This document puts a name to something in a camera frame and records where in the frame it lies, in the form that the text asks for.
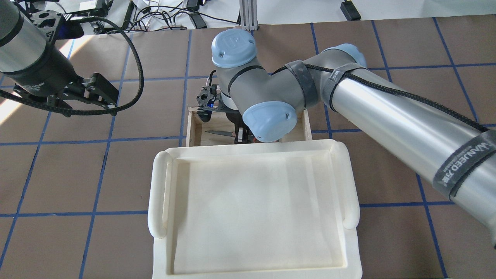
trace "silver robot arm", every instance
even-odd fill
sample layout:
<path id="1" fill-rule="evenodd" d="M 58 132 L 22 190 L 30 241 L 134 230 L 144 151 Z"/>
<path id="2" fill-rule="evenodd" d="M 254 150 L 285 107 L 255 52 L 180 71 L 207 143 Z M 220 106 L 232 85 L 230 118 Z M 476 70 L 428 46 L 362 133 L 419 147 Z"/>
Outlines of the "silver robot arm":
<path id="1" fill-rule="evenodd" d="M 212 61 L 224 104 L 239 110 L 260 141 L 280 139 L 298 111 L 322 100 L 485 225 L 496 249 L 496 131 L 395 94 L 404 90 L 368 71 L 349 44 L 269 76 L 254 38 L 230 29 L 212 42 Z"/>

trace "power cord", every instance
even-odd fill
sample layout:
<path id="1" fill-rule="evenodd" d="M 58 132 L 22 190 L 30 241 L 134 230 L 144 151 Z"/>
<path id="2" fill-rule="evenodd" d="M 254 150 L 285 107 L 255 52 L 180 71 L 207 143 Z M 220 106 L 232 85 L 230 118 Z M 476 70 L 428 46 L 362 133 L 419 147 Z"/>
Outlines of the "power cord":
<path id="1" fill-rule="evenodd" d="M 65 109 L 65 108 L 59 108 L 59 107 L 52 107 L 43 103 L 37 103 L 34 101 L 31 101 L 29 99 L 23 99 L 21 97 L 17 97 L 15 95 L 12 95 L 8 92 L 5 92 L 3 90 L 0 90 L 0 97 L 3 97 L 5 99 L 9 99 L 12 101 L 19 102 L 24 105 L 28 105 L 37 109 L 42 109 L 46 111 L 51 111 L 55 113 L 61 113 L 64 115 L 103 115 L 103 114 L 115 114 L 119 111 L 125 110 L 130 108 L 132 105 L 134 105 L 139 98 L 141 97 L 143 93 L 143 83 L 144 83 L 144 78 L 143 78 L 143 67 L 141 66 L 141 61 L 139 60 L 138 52 L 136 51 L 136 48 L 134 47 L 132 41 L 129 39 L 129 37 L 126 35 L 126 33 L 118 27 L 115 23 L 111 22 L 110 20 L 104 18 L 104 17 L 99 17 L 99 16 L 93 16 L 93 17 L 88 17 L 88 18 L 83 18 L 78 20 L 80 23 L 85 23 L 85 22 L 95 22 L 95 21 L 103 21 L 111 25 L 113 28 L 115 28 L 126 40 L 127 44 L 131 48 L 131 52 L 134 56 L 134 59 L 136 60 L 136 65 L 138 67 L 138 79 L 139 79 L 139 87 L 138 87 L 138 92 L 136 96 L 127 104 L 124 104 L 122 106 L 118 106 L 115 108 L 111 109 L 102 109 L 102 110 L 72 110 L 72 109 Z"/>
<path id="2" fill-rule="evenodd" d="M 313 69 L 313 70 L 319 70 L 319 71 L 326 71 L 326 72 L 330 72 L 332 73 L 334 70 L 333 69 L 329 69 L 329 68 L 324 68 L 324 67 L 320 67 L 320 66 L 315 66 L 315 65 L 311 65 L 311 64 L 305 64 L 305 66 L 308 68 L 308 69 Z M 275 72 L 272 73 L 272 75 L 282 71 L 282 70 L 285 70 L 287 69 L 286 66 L 283 66 L 279 69 L 277 69 Z M 365 86 L 368 86 L 370 88 L 374 88 L 374 89 L 377 89 L 377 90 L 380 90 L 382 92 L 385 92 L 385 93 L 389 93 L 389 94 L 393 94 L 393 95 L 398 95 L 398 96 L 403 96 L 403 97 L 406 97 L 406 98 L 410 98 L 412 100 L 415 100 L 415 101 L 418 101 L 418 102 L 421 102 L 421 103 L 424 103 L 426 105 L 429 105 L 435 109 L 438 109 L 460 121 L 462 121 L 463 123 L 481 131 L 481 132 L 486 132 L 488 131 L 489 129 L 482 126 L 481 124 L 473 121 L 472 119 L 466 117 L 466 116 L 463 116 L 439 103 L 436 103 L 434 101 L 431 101 L 427 98 L 424 98 L 424 97 L 420 97 L 418 95 L 415 95 L 415 94 L 412 94 L 410 92 L 406 92 L 406 91 L 403 91 L 403 90 L 398 90 L 398 89 L 394 89 L 394 88 L 390 88 L 390 87 L 386 87 L 386 86 L 383 86 L 383 85 L 380 85 L 380 84 L 377 84 L 377 83 L 373 83 L 371 81 L 368 81 L 368 80 L 365 80 L 359 76 L 356 76 L 350 72 L 346 72 L 343 77 L 346 77 L 346 78 L 349 78 L 351 80 L 354 80 L 360 84 L 363 84 Z"/>

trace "black ring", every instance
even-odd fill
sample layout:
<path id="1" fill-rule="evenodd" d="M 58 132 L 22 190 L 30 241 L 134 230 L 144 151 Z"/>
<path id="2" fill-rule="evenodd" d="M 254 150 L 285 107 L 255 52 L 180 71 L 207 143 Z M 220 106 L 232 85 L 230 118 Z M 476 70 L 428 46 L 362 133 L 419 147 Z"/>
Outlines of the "black ring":
<path id="1" fill-rule="evenodd" d="M 8 44 L 15 36 L 17 36 L 17 34 L 19 34 L 23 24 L 24 18 L 22 17 L 21 13 L 19 13 L 19 19 L 17 20 L 14 29 L 12 29 L 12 31 L 8 33 L 7 36 L 0 39 L 0 48 Z"/>
<path id="2" fill-rule="evenodd" d="M 262 66 L 260 65 L 252 65 L 252 66 L 248 66 L 244 69 L 242 69 L 241 71 L 237 72 L 233 78 L 231 79 L 231 81 L 229 82 L 229 85 L 227 86 L 227 92 L 229 94 L 231 94 L 231 85 L 233 85 L 233 82 L 236 80 L 236 78 L 238 78 L 240 75 L 244 74 L 245 72 L 249 71 L 249 70 L 252 70 L 252 69 L 262 69 L 262 70 L 265 70 Z"/>

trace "white floor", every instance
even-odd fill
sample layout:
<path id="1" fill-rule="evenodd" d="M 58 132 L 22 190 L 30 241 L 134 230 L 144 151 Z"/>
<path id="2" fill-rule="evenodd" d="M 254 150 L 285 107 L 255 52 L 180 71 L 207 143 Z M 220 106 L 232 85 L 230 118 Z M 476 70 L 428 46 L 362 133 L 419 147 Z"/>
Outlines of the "white floor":
<path id="1" fill-rule="evenodd" d="M 117 5 L 127 6 L 129 0 L 114 0 L 113 10 L 109 17 L 116 17 L 112 13 L 118 10 Z M 180 0 L 134 0 L 144 7 L 156 5 L 177 6 Z M 258 0 L 257 17 L 259 24 L 293 24 L 309 22 L 346 21 L 340 10 L 342 0 Z M 362 16 L 362 20 L 392 19 L 392 18 L 418 18 L 432 16 L 457 16 L 475 14 L 496 14 L 496 0 L 353 0 L 355 7 Z M 60 10 L 53 3 L 47 3 L 47 8 Z M 232 21 L 238 19 L 238 0 L 209 0 L 200 12 Z M 203 17 L 209 28 L 229 27 L 234 24 L 226 23 L 208 17 Z M 153 22 L 150 27 L 162 27 L 163 22 Z M 182 14 L 178 16 L 177 23 L 194 28 L 190 19 Z"/>

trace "white label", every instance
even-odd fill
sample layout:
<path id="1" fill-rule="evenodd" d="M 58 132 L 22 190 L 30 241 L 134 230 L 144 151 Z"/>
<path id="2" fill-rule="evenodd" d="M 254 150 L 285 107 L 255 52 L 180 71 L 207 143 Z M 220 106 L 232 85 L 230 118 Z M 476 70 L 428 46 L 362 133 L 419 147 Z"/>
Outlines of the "white label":
<path id="1" fill-rule="evenodd" d="M 79 10 L 91 10 L 96 8 L 96 0 L 81 2 L 79 4 Z"/>

